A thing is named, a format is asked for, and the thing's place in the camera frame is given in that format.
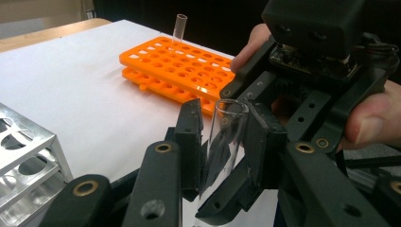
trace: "silver rack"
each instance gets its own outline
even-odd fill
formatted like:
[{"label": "silver rack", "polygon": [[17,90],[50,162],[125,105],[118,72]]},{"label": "silver rack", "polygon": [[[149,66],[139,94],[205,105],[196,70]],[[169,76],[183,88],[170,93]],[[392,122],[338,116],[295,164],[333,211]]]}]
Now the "silver rack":
[{"label": "silver rack", "polygon": [[0,103],[0,226],[25,225],[72,179],[56,134]]}]

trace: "human hand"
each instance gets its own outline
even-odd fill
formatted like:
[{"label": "human hand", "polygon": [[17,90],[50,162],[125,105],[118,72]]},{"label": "human hand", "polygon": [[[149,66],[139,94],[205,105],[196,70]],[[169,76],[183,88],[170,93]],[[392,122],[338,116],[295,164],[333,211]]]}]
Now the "human hand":
[{"label": "human hand", "polygon": [[[236,73],[244,66],[269,36],[265,24],[255,26],[248,44],[232,60],[231,70]],[[401,86],[388,80],[384,88],[383,93],[367,97],[351,112],[340,148],[357,149],[373,143],[401,148]],[[273,103],[273,111],[282,113],[275,109],[283,104],[282,100]]]}]

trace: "test tube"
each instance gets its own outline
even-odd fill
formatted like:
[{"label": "test tube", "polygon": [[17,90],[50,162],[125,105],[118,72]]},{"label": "test tube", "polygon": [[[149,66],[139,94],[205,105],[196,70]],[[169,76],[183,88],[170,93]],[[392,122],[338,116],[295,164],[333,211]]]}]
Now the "test tube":
[{"label": "test tube", "polygon": [[200,183],[200,206],[233,171],[248,111],[245,103],[235,99],[216,102]]},{"label": "test tube", "polygon": [[180,43],[183,41],[183,33],[185,32],[186,20],[188,18],[183,14],[177,14],[176,24],[174,26],[172,46],[175,49],[179,49]]}]

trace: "orange test tube rack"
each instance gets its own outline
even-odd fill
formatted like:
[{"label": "orange test tube rack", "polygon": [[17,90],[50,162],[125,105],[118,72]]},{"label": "orange test tube rack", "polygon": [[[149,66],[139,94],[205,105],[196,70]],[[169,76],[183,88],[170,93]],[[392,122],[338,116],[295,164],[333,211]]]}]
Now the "orange test tube rack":
[{"label": "orange test tube rack", "polygon": [[231,60],[190,44],[157,37],[123,52],[123,77],[181,103],[200,99],[204,113],[212,115],[221,89],[234,78]]}]

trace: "table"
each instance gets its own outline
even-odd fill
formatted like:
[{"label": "table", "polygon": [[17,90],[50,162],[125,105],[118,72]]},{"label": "table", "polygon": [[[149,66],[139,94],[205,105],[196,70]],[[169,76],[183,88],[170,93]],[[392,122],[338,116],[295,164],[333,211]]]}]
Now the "table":
[{"label": "table", "polygon": [[[129,21],[105,24],[0,53],[0,102],[58,135],[74,177],[95,173],[113,182],[164,139],[181,105],[121,77],[120,53],[165,34]],[[210,121],[203,118],[204,138]],[[272,226],[276,203],[276,191],[265,191],[226,226]],[[184,227],[207,226],[194,219],[196,210],[183,201]]]},{"label": "table", "polygon": [[73,23],[66,26],[58,26],[42,31],[32,32],[25,35],[10,37],[0,40],[0,53],[8,50],[24,47],[27,45],[38,44],[41,42],[53,40],[59,37],[71,35],[83,30],[91,29],[97,26],[104,26],[110,21],[94,18],[86,21]]}]

